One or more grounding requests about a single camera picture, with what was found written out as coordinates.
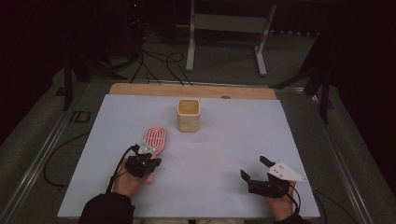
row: forearm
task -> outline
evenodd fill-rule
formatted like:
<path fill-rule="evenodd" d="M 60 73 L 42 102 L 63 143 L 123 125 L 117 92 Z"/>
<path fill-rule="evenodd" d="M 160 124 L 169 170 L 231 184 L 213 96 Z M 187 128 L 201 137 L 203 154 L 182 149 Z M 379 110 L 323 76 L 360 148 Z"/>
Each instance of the forearm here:
<path fill-rule="evenodd" d="M 118 193 L 100 194 L 85 204 L 78 224 L 132 224 L 134 206 Z"/>

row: metal frame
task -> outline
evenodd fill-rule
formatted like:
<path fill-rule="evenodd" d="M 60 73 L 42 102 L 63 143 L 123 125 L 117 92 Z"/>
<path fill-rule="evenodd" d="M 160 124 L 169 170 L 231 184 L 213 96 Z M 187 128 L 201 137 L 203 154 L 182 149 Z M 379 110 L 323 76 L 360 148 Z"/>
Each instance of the metal frame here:
<path fill-rule="evenodd" d="M 0 223 L 12 223 L 14 218 L 16 217 L 18 211 L 22 207 L 24 201 L 30 193 L 35 181 L 39 177 L 41 170 L 44 167 L 45 161 L 50 156 L 51 151 L 55 148 L 58 140 L 64 131 L 64 127 L 67 122 L 72 117 L 72 112 L 79 100 L 79 98 L 83 95 L 86 87 L 88 85 L 86 83 L 78 83 L 77 90 L 75 92 L 76 100 L 71 103 L 68 107 L 68 110 L 58 118 L 55 126 L 51 130 L 49 137 L 47 138 L 43 147 L 39 150 L 37 156 L 32 161 L 30 166 L 27 168 L 25 174 L 23 175 L 21 182 L 17 186 L 14 191 L 14 194 L 11 196 L 11 199 L 7 202 L 5 208 L 0 214 Z"/>
<path fill-rule="evenodd" d="M 356 184 L 352 176 L 352 173 L 349 172 L 347 163 L 345 162 L 344 157 L 340 151 L 340 148 L 337 145 L 334 136 L 332 135 L 332 131 L 329 129 L 328 126 L 326 126 L 323 123 L 323 120 L 321 119 L 321 115 L 319 114 L 318 111 L 318 106 L 320 105 L 318 98 L 312 95 L 306 95 L 306 97 L 308 97 L 308 99 L 310 98 L 311 107 L 316 112 L 315 119 L 320 124 L 323 132 L 325 132 L 327 140 L 330 144 L 329 150 L 330 153 L 332 154 L 332 159 L 335 163 L 335 168 L 337 169 L 337 172 L 340 175 L 341 180 L 343 181 L 344 187 L 346 189 L 346 193 L 348 194 L 349 200 L 352 203 L 352 206 L 355 210 L 356 217 L 359 219 L 359 223 L 361 224 L 374 223 L 370 215 L 370 212 L 368 211 L 367 205 L 365 204 L 361 196 L 358 185 Z"/>
<path fill-rule="evenodd" d="M 262 49 L 270 31 L 275 11 L 276 5 L 272 5 L 267 18 L 195 14 L 195 0 L 191 0 L 190 44 L 187 54 L 186 70 L 191 72 L 194 67 L 195 29 L 237 31 L 262 34 L 262 40 L 259 46 L 255 46 L 254 53 L 259 68 L 259 75 L 265 77 L 267 75 L 267 70 L 265 68 L 264 58 L 262 57 Z"/>

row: metal stand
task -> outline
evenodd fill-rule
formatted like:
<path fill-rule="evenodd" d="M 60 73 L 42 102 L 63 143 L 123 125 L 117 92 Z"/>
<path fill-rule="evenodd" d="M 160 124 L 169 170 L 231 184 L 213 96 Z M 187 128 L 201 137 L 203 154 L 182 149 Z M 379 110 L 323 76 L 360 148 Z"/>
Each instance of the metal stand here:
<path fill-rule="evenodd" d="M 257 65 L 259 67 L 259 74 L 261 77 L 265 77 L 267 75 L 267 70 L 265 68 L 264 59 L 262 57 L 262 49 L 268 36 L 275 11 L 276 6 L 271 6 L 267 18 L 195 14 L 195 0 L 191 0 L 190 44 L 189 52 L 187 54 L 186 70 L 190 72 L 193 70 L 194 67 L 195 29 L 236 31 L 262 34 L 262 40 L 260 42 L 260 45 L 255 47 L 254 52 L 256 55 Z"/>
<path fill-rule="evenodd" d="M 329 103 L 331 76 L 332 76 L 332 69 L 330 67 L 314 66 L 309 69 L 306 69 L 306 71 L 300 72 L 297 76 L 291 77 L 279 84 L 269 86 L 269 88 L 283 89 L 296 81 L 299 81 L 305 77 L 310 77 L 308 83 L 304 87 L 304 92 L 308 95 L 315 95 L 321 86 L 322 94 L 320 97 L 319 114 L 323 119 L 323 122 L 328 124 L 329 121 L 327 121 L 327 106 Z"/>

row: table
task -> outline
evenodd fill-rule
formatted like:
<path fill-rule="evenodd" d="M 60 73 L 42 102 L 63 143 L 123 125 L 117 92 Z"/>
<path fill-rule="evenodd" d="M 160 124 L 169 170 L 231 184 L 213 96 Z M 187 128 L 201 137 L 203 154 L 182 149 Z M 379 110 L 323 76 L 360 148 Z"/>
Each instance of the table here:
<path fill-rule="evenodd" d="M 197 133 L 177 130 L 180 97 L 201 102 Z M 239 113 L 246 109 L 245 116 Z M 266 168 L 259 162 L 263 155 L 282 159 L 306 176 L 279 111 L 283 112 L 280 102 L 269 89 L 115 84 L 102 104 L 58 217 L 79 217 L 85 202 L 106 190 L 123 151 L 141 143 L 146 129 L 155 125 L 167 131 L 159 155 L 163 163 L 155 171 L 154 184 L 141 188 L 133 199 L 136 218 L 270 217 L 262 197 L 248 193 L 240 169 L 264 179 Z M 301 215 L 318 217 L 309 184 L 298 184 L 297 190 L 303 200 Z"/>
<path fill-rule="evenodd" d="M 265 68 L 264 59 L 262 57 L 262 49 L 268 36 L 268 32 L 270 30 L 272 18 L 274 17 L 275 11 L 276 5 L 271 5 L 271 9 L 266 18 L 195 14 L 195 0 L 191 0 L 190 44 L 187 54 L 186 70 L 193 70 L 195 54 L 195 29 L 236 31 L 262 34 L 262 40 L 259 46 L 255 47 L 254 51 L 256 55 L 257 65 L 259 67 L 259 75 L 265 77 L 267 75 L 267 70 Z"/>

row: table leg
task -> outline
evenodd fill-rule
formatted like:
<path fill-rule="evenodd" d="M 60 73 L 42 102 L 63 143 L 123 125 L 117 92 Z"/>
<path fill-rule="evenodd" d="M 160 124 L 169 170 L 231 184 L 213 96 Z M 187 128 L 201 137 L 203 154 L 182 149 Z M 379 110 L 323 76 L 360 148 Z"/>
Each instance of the table leg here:
<path fill-rule="evenodd" d="M 260 42 L 259 46 L 256 46 L 254 48 L 257 65 L 259 66 L 259 75 L 261 77 L 267 76 L 267 70 L 265 68 L 264 58 L 262 57 L 262 49 L 264 48 L 265 40 L 267 39 L 268 33 L 270 31 L 271 22 L 274 17 L 275 10 L 276 10 L 276 6 L 271 6 L 270 12 L 268 14 L 268 17 L 266 18 L 264 28 L 262 30 L 262 41 Z"/>
<path fill-rule="evenodd" d="M 190 44 L 189 52 L 187 53 L 187 64 L 186 70 L 191 72 L 194 68 L 194 54 L 195 54 L 195 41 L 194 41 L 194 29 L 195 29 L 195 0 L 191 0 L 191 14 L 190 14 Z"/>

